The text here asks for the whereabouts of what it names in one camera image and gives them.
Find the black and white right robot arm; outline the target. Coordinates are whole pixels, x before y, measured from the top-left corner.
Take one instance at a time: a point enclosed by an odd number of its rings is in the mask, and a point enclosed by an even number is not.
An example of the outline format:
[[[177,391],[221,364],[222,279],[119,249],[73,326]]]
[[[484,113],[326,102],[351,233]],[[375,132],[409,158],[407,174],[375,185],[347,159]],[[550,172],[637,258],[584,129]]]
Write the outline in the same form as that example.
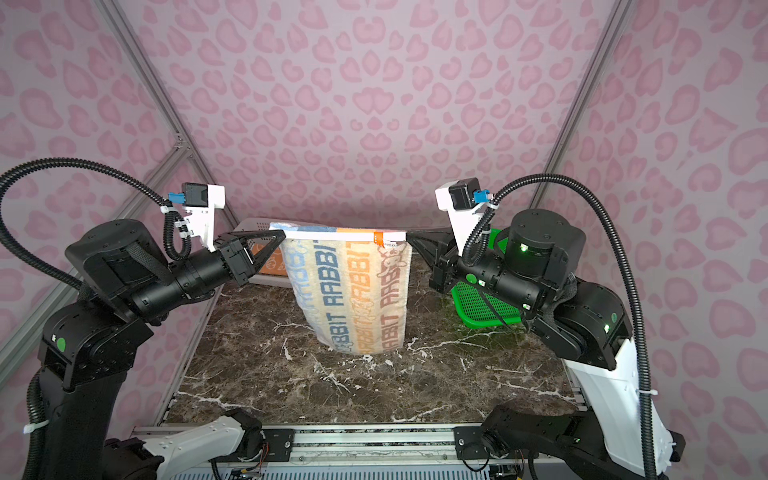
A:
[[[664,478],[685,440],[653,412],[653,458],[643,457],[631,320],[615,292],[575,276],[585,233],[555,212],[528,209],[506,234],[503,254],[488,251],[474,265],[460,258],[448,229],[412,231],[406,240],[431,267],[436,291],[462,282],[517,309],[525,328],[564,362],[586,408],[542,416],[499,405],[480,427],[481,449],[491,458],[553,456],[582,479]]]

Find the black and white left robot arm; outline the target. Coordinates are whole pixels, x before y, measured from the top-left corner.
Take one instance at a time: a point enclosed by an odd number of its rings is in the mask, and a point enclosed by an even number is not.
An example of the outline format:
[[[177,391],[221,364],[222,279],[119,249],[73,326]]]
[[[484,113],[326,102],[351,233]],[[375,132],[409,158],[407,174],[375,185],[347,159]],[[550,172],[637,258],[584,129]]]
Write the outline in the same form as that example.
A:
[[[45,323],[41,366],[27,390],[27,479],[169,479],[198,463],[262,450],[260,422],[240,408],[167,440],[108,437],[117,396],[139,347],[176,308],[246,284],[284,240],[236,231],[168,262],[134,219],[98,225],[67,248],[84,278],[77,300]]]

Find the green plastic basket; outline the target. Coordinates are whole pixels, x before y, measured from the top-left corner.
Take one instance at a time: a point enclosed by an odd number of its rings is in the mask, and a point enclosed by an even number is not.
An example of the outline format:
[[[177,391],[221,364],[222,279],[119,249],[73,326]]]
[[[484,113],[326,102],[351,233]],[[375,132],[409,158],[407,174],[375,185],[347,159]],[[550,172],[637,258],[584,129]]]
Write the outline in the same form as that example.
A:
[[[521,323],[516,308],[490,294],[479,292],[472,285],[459,282],[452,289],[451,295],[456,313],[467,328],[486,329]]]

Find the pale blue patterned towel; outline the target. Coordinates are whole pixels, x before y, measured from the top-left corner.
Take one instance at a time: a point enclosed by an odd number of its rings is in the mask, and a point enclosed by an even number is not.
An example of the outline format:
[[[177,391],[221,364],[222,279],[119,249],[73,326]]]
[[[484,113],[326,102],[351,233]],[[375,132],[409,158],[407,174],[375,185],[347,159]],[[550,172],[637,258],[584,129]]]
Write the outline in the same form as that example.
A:
[[[402,347],[412,248],[406,233],[270,224],[295,299],[318,340],[351,355]]]

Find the orange bunny towel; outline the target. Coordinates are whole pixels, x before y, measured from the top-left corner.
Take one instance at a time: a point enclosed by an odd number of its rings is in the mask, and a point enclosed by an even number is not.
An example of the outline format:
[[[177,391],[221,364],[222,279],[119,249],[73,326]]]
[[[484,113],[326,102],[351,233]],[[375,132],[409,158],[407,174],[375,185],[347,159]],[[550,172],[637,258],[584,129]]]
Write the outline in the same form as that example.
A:
[[[283,254],[280,247],[277,247],[275,251],[270,255],[264,266],[261,268],[260,273],[263,275],[281,276],[287,277],[287,270],[283,260]]]

